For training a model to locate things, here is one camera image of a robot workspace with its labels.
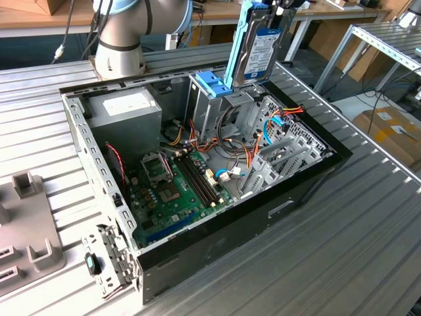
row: ram slot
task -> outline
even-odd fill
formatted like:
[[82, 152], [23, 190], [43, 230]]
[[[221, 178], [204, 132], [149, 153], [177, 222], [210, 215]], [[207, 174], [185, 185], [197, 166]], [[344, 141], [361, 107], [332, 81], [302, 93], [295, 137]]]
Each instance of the ram slot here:
[[205, 207], [209, 207], [212, 202], [217, 201], [216, 194], [188, 157], [176, 158], [175, 162]]

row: side panel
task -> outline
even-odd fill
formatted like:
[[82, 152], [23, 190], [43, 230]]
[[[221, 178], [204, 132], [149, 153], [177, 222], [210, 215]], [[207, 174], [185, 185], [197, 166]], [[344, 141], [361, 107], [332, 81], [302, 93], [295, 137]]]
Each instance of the side panel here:
[[[263, 192], [261, 195], [264, 196], [259, 199], [249, 199], [240, 206], [213, 218], [207, 227], [198, 226], [158, 249], [139, 256], [143, 268], [143, 303], [149, 302], [219, 257], [248, 242], [298, 206], [306, 203], [316, 192], [315, 189], [344, 162], [338, 163], [324, 173], [307, 177], [307, 180], [300, 177], [297, 179], [300, 184], [292, 185], [292, 190], [285, 191], [280, 188], [281, 185], [271, 188]], [[183, 242], [189, 240], [197, 242], [182, 249]], [[180, 247], [179, 252], [163, 259], [165, 254], [178, 247]]]

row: aluminum table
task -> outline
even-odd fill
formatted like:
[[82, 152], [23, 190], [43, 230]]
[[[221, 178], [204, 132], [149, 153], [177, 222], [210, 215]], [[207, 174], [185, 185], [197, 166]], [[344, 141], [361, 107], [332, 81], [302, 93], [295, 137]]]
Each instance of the aluminum table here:
[[317, 81], [317, 84], [314, 87], [315, 92], [319, 93], [321, 91], [353, 36], [359, 37], [362, 39], [362, 42], [349, 60], [348, 65], [343, 69], [344, 73], [346, 73], [357, 61], [360, 54], [366, 49], [366, 46], [371, 45], [396, 61], [396, 64], [377, 86], [377, 90], [381, 90], [385, 86], [400, 65], [421, 75], [421, 57], [415, 53], [415, 49], [421, 47], [421, 30], [417, 32], [408, 32], [402, 29], [398, 24], [392, 22], [356, 24], [349, 27], [328, 65], [324, 69], [324, 72]]
[[[227, 61], [230, 45], [146, 54], [152, 71]], [[421, 180], [290, 72], [272, 81], [354, 155], [310, 202], [142, 306], [104, 302], [80, 236], [101, 210], [76, 155], [58, 88], [96, 81], [86, 62], [0, 72], [0, 183], [43, 177], [66, 266], [0, 298], [2, 315], [405, 315], [421, 296]]]

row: red cable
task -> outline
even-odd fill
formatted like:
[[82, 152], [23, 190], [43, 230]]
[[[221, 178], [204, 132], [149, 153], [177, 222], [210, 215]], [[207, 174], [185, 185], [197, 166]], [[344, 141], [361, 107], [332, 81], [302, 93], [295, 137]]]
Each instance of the red cable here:
[[110, 144], [105, 144], [105, 145], [115, 153], [115, 155], [117, 156], [117, 159], [118, 159], [118, 163], [120, 163], [121, 177], [122, 177], [122, 180], [123, 180], [123, 193], [125, 194], [126, 193], [126, 184], [125, 184], [126, 181], [124, 179], [125, 172], [124, 172], [123, 162], [121, 160], [120, 154], [118, 153], [118, 151], [112, 145], [110, 145]]

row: cable connector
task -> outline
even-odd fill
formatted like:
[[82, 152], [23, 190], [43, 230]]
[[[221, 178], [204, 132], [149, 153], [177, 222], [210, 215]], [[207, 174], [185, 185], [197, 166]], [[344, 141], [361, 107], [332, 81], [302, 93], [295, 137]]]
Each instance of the cable connector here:
[[179, 120], [174, 119], [174, 120], [172, 120], [172, 122], [173, 122], [173, 123], [174, 123], [174, 125], [175, 125], [175, 126], [177, 126], [177, 127], [183, 127], [183, 126], [181, 125], [181, 122], [180, 122]]
[[223, 172], [223, 173], [220, 174], [219, 180], [221, 180], [222, 182], [227, 182], [227, 181], [230, 181], [231, 180], [231, 177], [228, 174], [228, 172], [225, 171], [225, 172]]
[[239, 168], [239, 167], [234, 167], [233, 169], [232, 169], [232, 174], [236, 174], [236, 175], [240, 175], [241, 174], [241, 168]]
[[56, 61], [57, 59], [59, 59], [61, 55], [63, 55], [63, 53], [64, 53], [64, 45], [60, 44], [59, 48], [57, 48], [55, 51], [54, 60]]

